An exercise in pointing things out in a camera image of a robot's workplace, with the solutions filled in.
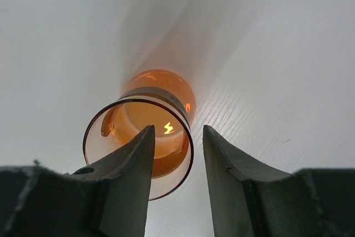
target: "wood grain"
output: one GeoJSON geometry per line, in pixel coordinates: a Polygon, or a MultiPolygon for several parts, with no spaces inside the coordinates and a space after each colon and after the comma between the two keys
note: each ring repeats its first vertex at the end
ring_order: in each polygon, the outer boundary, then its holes
{"type": "Polygon", "coordinates": [[[192,85],[195,162],[146,236],[213,236],[202,126],[287,172],[354,167],[354,0],[0,0],[0,164],[84,165],[92,116],[134,73],[192,85]]]}

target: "yellow light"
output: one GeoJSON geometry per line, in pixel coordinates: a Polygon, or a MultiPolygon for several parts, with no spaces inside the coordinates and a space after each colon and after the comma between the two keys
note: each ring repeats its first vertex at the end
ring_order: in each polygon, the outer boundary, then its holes
{"type": "Polygon", "coordinates": [[[187,112],[190,112],[190,110],[191,110],[191,105],[190,105],[190,103],[187,103],[185,108],[186,108],[186,111],[187,111],[187,112]]]}
{"type": "Polygon", "coordinates": [[[173,133],[174,132],[173,126],[170,126],[170,122],[168,122],[166,124],[166,126],[164,126],[164,128],[166,129],[166,132],[164,134],[169,134],[169,133],[173,133]]]}

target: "transparent glass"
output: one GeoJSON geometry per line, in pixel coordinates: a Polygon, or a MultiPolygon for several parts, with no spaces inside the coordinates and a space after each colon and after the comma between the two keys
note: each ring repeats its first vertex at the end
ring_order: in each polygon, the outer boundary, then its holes
{"type": "Polygon", "coordinates": [[[166,196],[184,182],[192,166],[190,124],[196,113],[192,89],[177,74],[154,69],[133,77],[122,94],[90,122],[83,142],[87,164],[119,149],[147,125],[154,125],[150,200],[166,196]]]}

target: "orange glass cup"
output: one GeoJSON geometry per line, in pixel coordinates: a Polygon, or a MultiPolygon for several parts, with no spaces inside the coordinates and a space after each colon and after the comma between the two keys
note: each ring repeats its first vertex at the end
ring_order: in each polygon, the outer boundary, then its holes
{"type": "Polygon", "coordinates": [[[119,149],[147,125],[155,127],[155,153],[149,199],[159,199],[187,178],[194,158],[190,125],[196,102],[188,83],[168,70],[133,77],[116,102],[102,109],[84,136],[87,164],[119,149]]]}

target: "cup rim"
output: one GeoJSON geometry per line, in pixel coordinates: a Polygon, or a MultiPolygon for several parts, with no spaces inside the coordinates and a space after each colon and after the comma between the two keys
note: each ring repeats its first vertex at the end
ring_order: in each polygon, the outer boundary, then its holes
{"type": "Polygon", "coordinates": [[[152,198],[152,199],[149,199],[149,201],[152,201],[152,200],[158,200],[160,198],[163,198],[163,197],[166,197],[167,195],[171,194],[172,192],[174,192],[177,188],[179,188],[183,183],[184,181],[186,180],[187,176],[189,176],[190,172],[191,172],[191,168],[192,168],[192,164],[193,164],[193,161],[194,161],[194,142],[192,140],[192,135],[190,133],[190,125],[187,123],[188,127],[186,126],[186,124],[182,121],[182,119],[177,116],[175,114],[175,112],[173,112],[171,109],[169,109],[168,107],[158,103],[158,102],[155,102],[153,100],[148,100],[148,99],[141,99],[141,98],[129,98],[129,99],[118,99],[117,101],[107,105],[106,107],[104,107],[103,109],[101,109],[99,112],[97,112],[97,114],[91,119],[89,125],[87,126],[87,129],[85,130],[85,133],[84,133],[84,139],[83,139],[83,154],[84,154],[84,158],[85,158],[85,163],[86,165],[89,165],[88,164],[88,161],[87,161],[87,156],[86,156],[86,153],[85,153],[85,146],[86,146],[86,142],[87,142],[87,138],[88,138],[88,135],[89,135],[89,132],[93,126],[93,124],[95,123],[95,121],[102,115],[104,114],[107,110],[117,106],[117,105],[122,105],[122,104],[125,104],[125,103],[131,103],[131,102],[141,102],[141,103],[147,103],[147,104],[153,104],[157,107],[160,107],[160,108],[163,108],[165,111],[169,112],[171,115],[173,115],[178,121],[179,123],[182,125],[182,127],[184,128],[185,130],[185,133],[187,134],[187,137],[189,139],[189,143],[190,143],[190,150],[191,150],[191,155],[190,155],[190,162],[189,162],[189,167],[187,168],[187,171],[184,175],[184,177],[181,179],[181,181],[174,187],[172,188],[170,191],[168,191],[167,193],[159,196],[159,197],[156,197],[156,198],[152,198]]]}

